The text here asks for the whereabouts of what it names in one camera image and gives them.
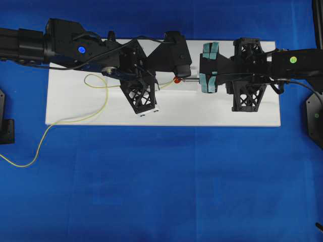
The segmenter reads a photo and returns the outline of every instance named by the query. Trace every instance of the black lattice bracket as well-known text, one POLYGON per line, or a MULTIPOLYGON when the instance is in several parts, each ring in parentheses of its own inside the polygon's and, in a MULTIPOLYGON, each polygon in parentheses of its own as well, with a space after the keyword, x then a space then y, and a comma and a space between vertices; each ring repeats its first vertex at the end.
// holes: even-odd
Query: black lattice bracket
POLYGON ((267 85, 253 85, 234 83, 232 111, 257 112, 267 85))
POLYGON ((308 134, 323 149, 323 108, 314 94, 306 101, 306 111, 308 134))
POLYGON ((146 86, 131 82, 123 82, 120 86, 136 114, 154 109, 156 105, 154 77, 145 77, 144 82, 146 86))
POLYGON ((233 42, 235 46, 235 55, 232 60, 243 68, 259 69, 266 63, 267 57, 259 56, 263 53, 259 39, 240 38, 233 42))

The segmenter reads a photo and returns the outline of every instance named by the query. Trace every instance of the black cable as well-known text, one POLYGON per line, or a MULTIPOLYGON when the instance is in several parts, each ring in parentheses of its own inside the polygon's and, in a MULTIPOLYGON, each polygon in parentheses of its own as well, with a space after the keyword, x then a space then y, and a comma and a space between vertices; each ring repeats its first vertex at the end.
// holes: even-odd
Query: black cable
POLYGON ((290 83, 291 84, 297 84, 297 85, 300 85, 300 86, 305 87, 308 90, 312 91, 315 94, 315 96, 318 98, 319 102, 321 103, 321 105, 323 107, 323 101, 322 101, 321 97, 319 96, 319 94, 313 88, 311 88, 311 87, 309 87, 309 86, 307 86, 307 85, 305 85, 305 84, 303 84, 301 82, 297 82, 297 81, 283 81, 283 82, 286 83, 286 84, 290 84, 290 83))
MULTIPOLYGON (((243 72, 243 73, 220 73, 220 74, 214 74, 213 76, 234 76, 234 75, 253 75, 256 73, 251 73, 251 72, 243 72)), ((182 78, 184 80, 199 80, 197 77, 192 77, 192 78, 182 78)))
POLYGON ((323 233, 323 226, 319 223, 315 223, 315 226, 323 233))
POLYGON ((273 53, 279 52, 279 51, 281 51, 281 50, 278 49, 278 48, 276 48, 276 49, 274 49, 272 51, 268 51, 268 52, 264 52, 264 53, 256 53, 255 55, 267 55, 267 56, 271 56, 273 53))
POLYGON ((74 41, 74 40, 77 40, 77 39, 82 38, 84 36, 95 36, 96 39, 99 41, 99 43, 103 44, 101 37, 97 33, 94 33, 94 32, 91 32, 91 31, 83 32, 83 33, 75 36, 72 40, 74 41))
POLYGON ((105 56, 105 55, 108 55, 108 54, 111 54, 113 52, 116 52, 128 45, 130 45, 131 43, 133 43, 135 40, 138 40, 138 39, 148 39, 148 40, 151 40, 151 41, 154 41, 154 42, 158 42, 158 43, 163 43, 163 44, 174 44, 174 42, 162 42, 160 40, 157 40, 157 39, 153 39, 153 38, 150 38, 150 37, 146 37, 146 36, 138 36, 137 38, 134 38, 132 40, 130 40, 129 42, 119 46, 118 48, 115 48, 115 49, 112 49, 112 50, 109 50, 109 51, 106 51, 106 52, 103 52, 101 54, 98 54, 98 55, 95 55, 93 57, 91 57, 90 59, 88 59, 85 63, 83 64, 80 64, 78 66, 75 66, 75 67, 67 67, 67 68, 61 68, 61 67, 46 67, 46 66, 38 66, 38 65, 29 65, 29 64, 22 64, 22 63, 18 63, 16 62, 17 64, 19 65, 22 65, 22 66, 26 66, 26 67, 34 67, 34 68, 40 68, 40 69, 48 69, 48 70, 60 70, 60 71, 67 71, 67 70, 75 70, 75 69, 79 69, 87 64, 89 64, 89 62, 95 60, 95 59, 98 59, 102 56, 105 56))
POLYGON ((237 78, 237 79, 233 79, 233 80, 230 80, 230 81, 226 81, 224 83, 242 81, 242 80, 247 79, 249 77, 251 77, 251 76, 248 76, 248 77, 240 77, 240 78, 237 78))
POLYGON ((144 69, 143 67, 141 66, 135 66, 136 68, 138 68, 139 70, 141 70, 142 72, 146 72, 148 73, 150 76, 154 77, 154 75, 149 71, 149 70, 146 70, 144 69))

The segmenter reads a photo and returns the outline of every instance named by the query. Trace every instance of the robotic arm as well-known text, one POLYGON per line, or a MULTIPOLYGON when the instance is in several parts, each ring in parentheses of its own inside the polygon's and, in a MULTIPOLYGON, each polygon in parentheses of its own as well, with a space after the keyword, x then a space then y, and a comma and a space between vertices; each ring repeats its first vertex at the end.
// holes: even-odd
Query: robotic arm
POLYGON ((277 94, 284 92, 284 84, 302 85, 313 92, 306 101, 308 134, 323 148, 323 49, 264 52, 260 40, 251 38, 237 39, 233 45, 235 55, 230 58, 220 54, 217 42, 203 46, 202 92, 216 93, 225 84, 227 93, 233 94, 232 111, 257 112, 267 85, 277 94), (305 79, 311 86, 291 79, 305 79))
POLYGON ((121 45, 112 31, 102 41, 99 35, 86 31, 79 23, 50 19, 45 34, 26 29, 0 29, 0 59, 35 68, 97 72, 119 79, 135 113, 143 113, 156 105, 155 72, 188 77, 192 60, 185 37, 177 31, 167 32, 164 41, 153 40, 160 45, 149 56, 138 39, 153 40, 140 36, 121 45), (64 68, 40 66, 49 63, 64 68))

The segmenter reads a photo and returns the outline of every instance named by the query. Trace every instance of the red knob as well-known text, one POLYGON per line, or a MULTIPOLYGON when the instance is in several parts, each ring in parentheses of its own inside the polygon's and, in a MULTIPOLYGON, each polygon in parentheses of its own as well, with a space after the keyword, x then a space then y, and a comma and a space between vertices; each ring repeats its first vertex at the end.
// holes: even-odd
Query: red knob
POLYGON ((174 82, 176 83, 176 84, 178 84, 178 83, 180 83, 181 81, 182 81, 182 79, 181 78, 178 78, 178 77, 174 77, 174 82))

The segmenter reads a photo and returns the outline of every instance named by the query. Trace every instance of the black mounting bracket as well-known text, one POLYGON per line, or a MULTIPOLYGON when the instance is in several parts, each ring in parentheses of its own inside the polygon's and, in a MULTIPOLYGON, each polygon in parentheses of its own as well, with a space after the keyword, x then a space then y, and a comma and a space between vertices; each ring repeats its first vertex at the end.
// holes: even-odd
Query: black mounting bracket
POLYGON ((136 114, 152 110, 157 104, 155 98, 155 78, 148 76, 144 79, 144 85, 123 82, 120 86, 136 114))
MULTIPOLYGON (((231 60, 240 67, 240 72, 266 73, 267 56, 261 55, 264 51, 259 39, 240 38, 233 45, 235 52, 231 60)), ((262 81, 268 82, 267 79, 252 76, 246 81, 227 83, 227 93, 233 94, 232 111, 257 112, 267 87, 262 81)))
POLYGON ((315 94, 307 99, 306 110, 308 134, 323 149, 323 107, 315 94))
POLYGON ((4 119, 5 99, 5 94, 0 90, 0 145, 15 142, 15 122, 13 119, 4 119))

